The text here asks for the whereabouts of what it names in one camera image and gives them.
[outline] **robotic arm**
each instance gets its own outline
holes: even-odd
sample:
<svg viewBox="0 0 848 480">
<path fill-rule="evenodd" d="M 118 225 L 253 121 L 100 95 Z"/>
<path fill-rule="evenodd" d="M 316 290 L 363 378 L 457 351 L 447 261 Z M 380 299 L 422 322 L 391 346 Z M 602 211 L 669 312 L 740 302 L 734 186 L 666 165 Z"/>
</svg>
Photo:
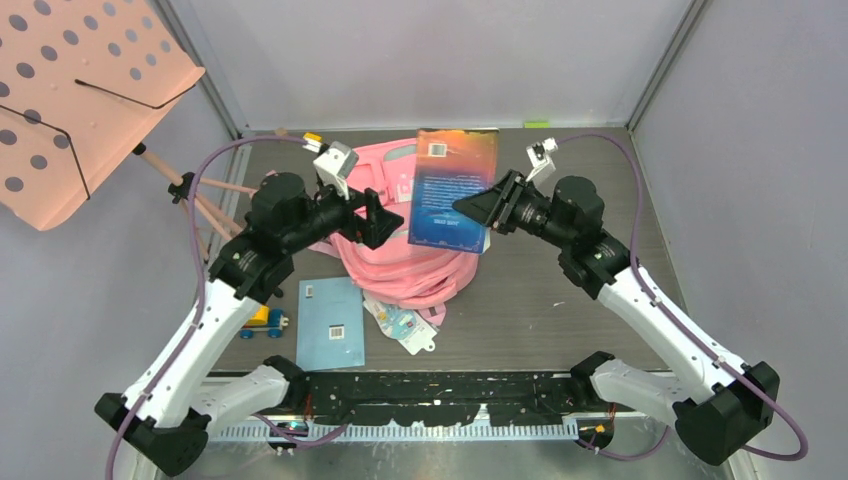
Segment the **robotic arm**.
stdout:
<svg viewBox="0 0 848 480">
<path fill-rule="evenodd" d="M 555 149 L 553 141 L 527 149 L 537 179 L 551 173 L 547 154 Z M 686 446 L 712 465 L 723 463 L 771 423 L 772 409 L 712 362 L 658 305 L 668 307 L 721 360 L 772 399 L 780 382 L 777 373 L 765 362 L 747 365 L 710 338 L 662 293 L 644 267 L 637 266 L 656 299 L 645 294 L 629 250 L 602 227 L 604 202 L 591 181 L 561 178 L 553 195 L 546 197 L 533 181 L 510 170 L 491 189 L 456 201 L 454 209 L 498 233 L 518 228 L 559 248 L 559 265 L 571 283 L 627 322 L 676 374 L 660 377 L 597 352 L 571 372 L 601 400 L 627 405 L 674 427 Z"/>
<path fill-rule="evenodd" d="M 294 271 L 293 255 L 335 232 L 375 249 L 403 224 L 403 217 L 383 209 L 377 192 L 347 187 L 344 178 L 357 161 L 352 149 L 316 138 L 308 138 L 306 146 L 318 153 L 313 164 L 322 186 L 314 198 L 293 173 L 267 176 L 251 199 L 247 228 L 221 248 L 209 269 L 205 308 L 194 334 L 183 344 L 186 331 L 194 328 L 197 304 L 145 373 L 123 394 L 106 393 L 95 406 L 118 430 L 130 413 L 128 405 L 179 351 L 123 437 L 167 475 L 185 471 L 208 438 L 224 428 L 265 408 L 296 407 L 306 397 L 303 371 L 279 356 L 217 390 L 199 392 L 235 333 L 272 294 L 282 296 L 278 286 Z M 363 207 L 364 217 L 356 213 Z"/>
</svg>

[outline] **barcode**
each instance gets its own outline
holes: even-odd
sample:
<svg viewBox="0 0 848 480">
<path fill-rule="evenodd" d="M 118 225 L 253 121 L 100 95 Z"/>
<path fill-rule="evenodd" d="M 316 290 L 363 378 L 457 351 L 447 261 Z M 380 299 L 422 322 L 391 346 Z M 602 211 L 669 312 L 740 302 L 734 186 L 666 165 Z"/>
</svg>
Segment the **barcode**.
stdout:
<svg viewBox="0 0 848 480">
<path fill-rule="evenodd" d="M 427 147 L 427 155 L 431 157 L 446 157 L 448 154 L 448 146 L 444 143 L 431 143 Z"/>
<path fill-rule="evenodd" d="M 330 340 L 341 340 L 344 338 L 344 325 L 330 325 Z"/>
</svg>

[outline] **pink backpack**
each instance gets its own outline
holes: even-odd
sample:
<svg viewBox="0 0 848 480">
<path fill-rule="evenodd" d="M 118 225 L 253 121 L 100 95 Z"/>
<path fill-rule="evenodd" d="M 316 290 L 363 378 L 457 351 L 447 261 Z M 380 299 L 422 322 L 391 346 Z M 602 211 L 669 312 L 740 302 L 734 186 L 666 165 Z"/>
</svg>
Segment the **pink backpack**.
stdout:
<svg viewBox="0 0 848 480">
<path fill-rule="evenodd" d="M 355 149 L 359 161 L 348 185 L 359 191 L 371 187 L 387 210 L 404 218 L 385 245 L 370 250 L 335 233 L 310 248 L 340 258 L 354 283 L 375 299 L 419 310 L 430 323 L 440 325 L 444 302 L 474 278 L 478 255 L 408 243 L 415 145 L 411 138 Z"/>
</svg>

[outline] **gray circle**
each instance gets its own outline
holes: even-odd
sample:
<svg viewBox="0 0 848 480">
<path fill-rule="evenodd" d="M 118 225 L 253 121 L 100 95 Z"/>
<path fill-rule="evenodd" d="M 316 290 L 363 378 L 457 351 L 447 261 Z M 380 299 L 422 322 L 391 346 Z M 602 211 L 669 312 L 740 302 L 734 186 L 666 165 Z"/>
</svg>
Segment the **gray circle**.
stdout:
<svg viewBox="0 0 848 480">
<path fill-rule="evenodd" d="M 41 56 L 44 57 L 45 60 L 50 60 L 51 62 L 59 58 L 59 54 L 56 53 L 56 49 L 49 45 L 41 47 Z"/>
<path fill-rule="evenodd" d="M 47 159 L 44 158 L 44 155 L 33 155 L 29 159 L 29 164 L 36 170 L 44 170 L 47 168 Z"/>
<path fill-rule="evenodd" d="M 17 66 L 18 75 L 24 78 L 32 78 L 35 76 L 35 70 L 32 68 L 32 65 L 28 63 L 21 62 Z"/>
<path fill-rule="evenodd" d="M 44 0 L 35 0 L 32 4 L 35 7 L 36 12 L 42 15 L 50 15 L 50 5 L 47 5 L 47 2 Z"/>
<path fill-rule="evenodd" d="M 0 130 L 0 143 L 3 145 L 14 145 L 18 143 L 18 136 L 11 130 Z"/>
<path fill-rule="evenodd" d="M 41 121 L 41 114 L 36 112 L 33 109 L 24 110 L 24 115 L 26 115 L 28 117 L 28 118 L 24 118 L 24 120 L 26 120 L 27 123 L 31 123 L 33 125 L 38 125 L 38 122 Z"/>
<path fill-rule="evenodd" d="M 26 29 L 29 28 L 29 25 L 27 25 L 26 20 L 24 20 L 24 17 L 20 15 L 10 15 L 9 25 L 11 25 L 12 28 L 19 32 L 25 32 Z"/>
<path fill-rule="evenodd" d="M 62 37 L 64 37 L 65 41 L 68 42 L 70 45 L 76 45 L 79 43 L 79 37 L 71 30 L 65 30 L 65 33 L 62 34 Z"/>
<path fill-rule="evenodd" d="M 6 179 L 6 190 L 10 192 L 20 192 L 24 189 L 24 181 L 18 177 L 9 177 Z"/>
<path fill-rule="evenodd" d="M 86 15 L 85 17 L 83 17 L 82 22 L 85 24 L 86 27 L 89 28 L 89 30 L 97 30 L 97 19 L 95 19 L 91 15 Z"/>
<path fill-rule="evenodd" d="M 66 137 L 62 134 L 59 134 L 59 135 L 56 135 L 55 137 L 53 137 L 53 145 L 56 145 L 56 148 L 61 148 L 61 149 L 64 150 L 64 149 L 68 148 L 68 146 L 70 144 L 71 144 L 71 142 L 68 141 L 68 137 Z"/>
</svg>

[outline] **toy car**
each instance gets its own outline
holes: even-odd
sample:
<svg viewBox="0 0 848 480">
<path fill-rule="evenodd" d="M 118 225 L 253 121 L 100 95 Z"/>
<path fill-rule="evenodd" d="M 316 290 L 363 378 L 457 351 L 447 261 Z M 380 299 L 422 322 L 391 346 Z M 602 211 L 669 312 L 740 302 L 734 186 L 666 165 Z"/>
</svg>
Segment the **toy car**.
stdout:
<svg viewBox="0 0 848 480">
<path fill-rule="evenodd" d="M 268 307 L 262 307 L 239 331 L 239 338 L 251 339 L 255 332 L 267 332 L 269 338 L 280 338 L 287 326 L 289 319 L 282 309 L 269 310 Z"/>
</svg>

